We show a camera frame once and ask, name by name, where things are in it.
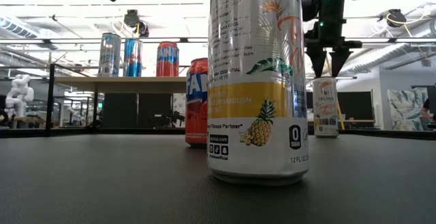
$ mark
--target pineapple graphic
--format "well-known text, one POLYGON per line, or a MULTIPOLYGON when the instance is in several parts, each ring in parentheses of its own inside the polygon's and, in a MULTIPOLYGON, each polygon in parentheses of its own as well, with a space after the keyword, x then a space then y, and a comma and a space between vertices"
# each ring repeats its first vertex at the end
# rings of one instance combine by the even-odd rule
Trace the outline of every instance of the pineapple graphic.
POLYGON ((269 98, 264 100, 262 107, 260 108, 260 113, 257 118, 244 132, 240 132, 240 142, 245 142, 248 146, 254 144, 256 146, 265 145, 271 136, 271 125, 275 113, 274 107, 275 101, 270 101, 269 98))

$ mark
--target white can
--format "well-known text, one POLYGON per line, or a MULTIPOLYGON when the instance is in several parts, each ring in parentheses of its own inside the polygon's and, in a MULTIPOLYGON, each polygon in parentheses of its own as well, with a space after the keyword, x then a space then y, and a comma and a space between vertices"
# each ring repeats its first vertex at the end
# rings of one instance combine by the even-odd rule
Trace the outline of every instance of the white can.
POLYGON ((331 77, 313 81, 313 125, 320 138, 336 138, 338 132, 338 109, 336 80, 331 77))
POLYGON ((309 169, 300 0, 211 0, 208 164, 227 182, 286 185, 309 169))

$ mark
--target ductwork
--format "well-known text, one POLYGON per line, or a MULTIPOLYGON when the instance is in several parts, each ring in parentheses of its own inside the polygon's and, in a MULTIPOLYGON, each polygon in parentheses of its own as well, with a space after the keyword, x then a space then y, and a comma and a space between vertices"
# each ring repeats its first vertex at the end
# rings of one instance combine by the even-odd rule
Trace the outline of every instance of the ductwork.
MULTIPOLYGON (((45 38, 44 34, 41 34, 38 29, 30 26, 29 24, 19 20, 15 17, 0 16, 0 29, 4 29, 8 33, 12 33, 15 36, 23 38, 45 38)), ((50 50, 56 50, 57 47, 53 44, 41 44, 42 48, 48 48, 50 50)))
MULTIPOLYGON (((420 25, 419 27, 416 27, 411 31, 411 34, 414 37, 436 37, 435 19, 430 20, 423 25, 420 25)), ((409 37, 409 35, 406 33, 398 38, 402 37, 409 37)), ((400 43, 393 44, 382 49, 370 50, 346 62, 342 67, 340 74, 344 74, 345 72, 358 73, 360 71, 368 70, 372 67, 385 63, 386 61, 407 54, 413 48, 415 47, 412 47, 410 44, 400 43)))

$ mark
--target ceiling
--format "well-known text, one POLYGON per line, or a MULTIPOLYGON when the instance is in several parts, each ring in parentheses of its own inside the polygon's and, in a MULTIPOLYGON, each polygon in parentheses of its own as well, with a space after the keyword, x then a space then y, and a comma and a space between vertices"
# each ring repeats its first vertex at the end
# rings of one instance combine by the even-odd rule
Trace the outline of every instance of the ceiling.
MULTIPOLYGON (((346 37, 390 37, 405 33, 404 27, 391 28, 377 22, 380 14, 389 9, 400 8, 408 20, 417 20, 410 24, 412 29, 428 19, 434 18, 436 0, 346 0, 344 17, 347 24, 343 27, 346 37)), ((15 17, 23 24, 35 27, 45 37, 51 38, 100 38, 102 33, 117 32, 130 37, 130 29, 123 29, 121 22, 127 10, 138 10, 141 20, 149 26, 150 37, 207 37, 208 0, 0 0, 0 15, 15 17)), ((313 26, 306 22, 305 31, 313 26)), ((0 37, 17 37, 0 30, 0 37)), ((48 60, 47 52, 37 46, 9 46, 19 51, 27 50, 39 59, 48 60)), ((146 75, 153 75, 157 44, 145 44, 148 68, 146 75)), ((207 56, 205 44, 181 44, 181 65, 190 60, 207 56)), ((64 65, 98 65, 98 44, 58 45, 52 57, 64 65)), ((309 58, 306 57, 307 72, 311 72, 309 58)))

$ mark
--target red and blue can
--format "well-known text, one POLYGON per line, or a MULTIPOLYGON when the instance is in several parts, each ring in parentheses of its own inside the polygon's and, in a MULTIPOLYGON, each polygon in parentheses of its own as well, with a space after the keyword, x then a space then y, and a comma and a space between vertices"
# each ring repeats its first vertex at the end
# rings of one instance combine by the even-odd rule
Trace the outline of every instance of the red and blue can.
POLYGON ((195 59, 187 72, 185 141, 206 148, 207 58, 195 59))
POLYGON ((161 42, 157 48, 157 77, 178 77, 178 48, 174 42, 161 42))
POLYGON ((126 39, 124 44, 124 74, 126 77, 140 77, 142 73, 142 42, 139 39, 126 39))

